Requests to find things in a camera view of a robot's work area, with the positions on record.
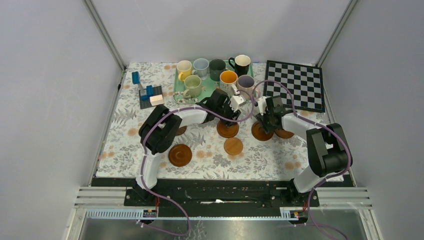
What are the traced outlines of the brown wooden coaster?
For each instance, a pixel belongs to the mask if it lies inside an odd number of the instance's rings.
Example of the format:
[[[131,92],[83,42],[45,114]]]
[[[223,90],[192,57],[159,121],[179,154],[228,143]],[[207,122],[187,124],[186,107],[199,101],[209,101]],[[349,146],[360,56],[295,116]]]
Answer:
[[[258,121],[256,121],[251,127],[251,134],[253,135],[255,139],[265,142],[270,140],[273,137],[274,132],[273,131],[266,132],[264,128],[261,126],[261,124]]]
[[[216,130],[223,138],[233,138],[239,132],[239,124],[235,123],[232,126],[226,126],[222,121],[219,121],[216,125]]]
[[[293,132],[290,132],[290,131],[286,131],[286,130],[284,130],[284,129],[276,129],[275,131],[274,131],[274,133],[279,137],[279,138],[282,138],[282,139],[290,139],[290,138],[292,138],[295,134],[293,133]]]
[[[177,144],[168,152],[169,162],[175,167],[184,167],[192,160],[193,154],[186,144]]]

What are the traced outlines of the pink mug purple inside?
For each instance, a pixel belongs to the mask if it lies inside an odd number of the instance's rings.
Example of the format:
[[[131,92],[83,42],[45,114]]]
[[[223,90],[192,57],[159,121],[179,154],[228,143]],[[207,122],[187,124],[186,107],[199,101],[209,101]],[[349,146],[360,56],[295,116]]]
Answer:
[[[241,75],[237,79],[236,87],[239,90],[240,94],[246,99],[246,101],[250,101],[251,97],[255,100],[261,97],[261,92],[258,88],[254,90],[255,87],[255,79],[250,75]]]

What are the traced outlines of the small light wooden coaster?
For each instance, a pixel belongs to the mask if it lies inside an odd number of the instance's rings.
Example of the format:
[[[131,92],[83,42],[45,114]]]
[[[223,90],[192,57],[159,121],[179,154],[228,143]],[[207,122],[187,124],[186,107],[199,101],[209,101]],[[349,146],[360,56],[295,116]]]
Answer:
[[[243,151],[244,146],[239,138],[231,137],[224,142],[223,148],[227,154],[236,156]]]

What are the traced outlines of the small dark wooden coaster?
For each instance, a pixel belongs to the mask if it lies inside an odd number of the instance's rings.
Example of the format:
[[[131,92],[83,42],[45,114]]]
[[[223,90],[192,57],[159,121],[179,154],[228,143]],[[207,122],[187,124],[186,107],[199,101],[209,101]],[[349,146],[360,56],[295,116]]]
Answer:
[[[180,135],[184,134],[186,130],[187,130],[187,127],[186,127],[186,126],[180,127],[180,128],[177,130],[177,132],[176,132],[176,134],[175,134],[175,135],[176,135],[176,136],[180,136]]]

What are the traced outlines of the black white chessboard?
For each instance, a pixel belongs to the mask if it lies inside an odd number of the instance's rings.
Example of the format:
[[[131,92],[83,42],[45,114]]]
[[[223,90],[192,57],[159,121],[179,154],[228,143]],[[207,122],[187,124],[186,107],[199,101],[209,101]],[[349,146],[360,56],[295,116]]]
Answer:
[[[268,60],[266,62],[263,95],[281,97],[282,103],[292,106],[284,85],[292,94],[294,107],[317,113],[325,112],[323,71],[320,67]]]

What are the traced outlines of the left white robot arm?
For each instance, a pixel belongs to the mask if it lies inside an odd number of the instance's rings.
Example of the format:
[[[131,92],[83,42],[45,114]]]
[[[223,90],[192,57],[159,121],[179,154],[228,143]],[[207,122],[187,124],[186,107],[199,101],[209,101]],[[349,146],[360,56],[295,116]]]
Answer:
[[[152,204],[155,192],[152,188],[158,182],[160,154],[172,145],[180,128],[193,124],[208,123],[219,118],[226,127],[237,122],[241,114],[240,106],[246,99],[240,94],[228,96],[226,92],[216,89],[193,106],[174,110],[161,104],[156,106],[139,129],[143,154],[136,183],[140,187],[136,199],[144,206]]]

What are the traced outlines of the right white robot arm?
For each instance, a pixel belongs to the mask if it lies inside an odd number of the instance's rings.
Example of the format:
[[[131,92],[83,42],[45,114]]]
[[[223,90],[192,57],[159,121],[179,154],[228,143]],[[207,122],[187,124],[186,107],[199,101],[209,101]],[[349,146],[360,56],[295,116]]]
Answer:
[[[256,119],[266,133],[284,130],[304,139],[308,167],[289,181],[285,199],[301,205],[318,184],[345,173],[353,163],[343,128],[338,123],[323,125],[288,110],[278,96],[260,97]]]

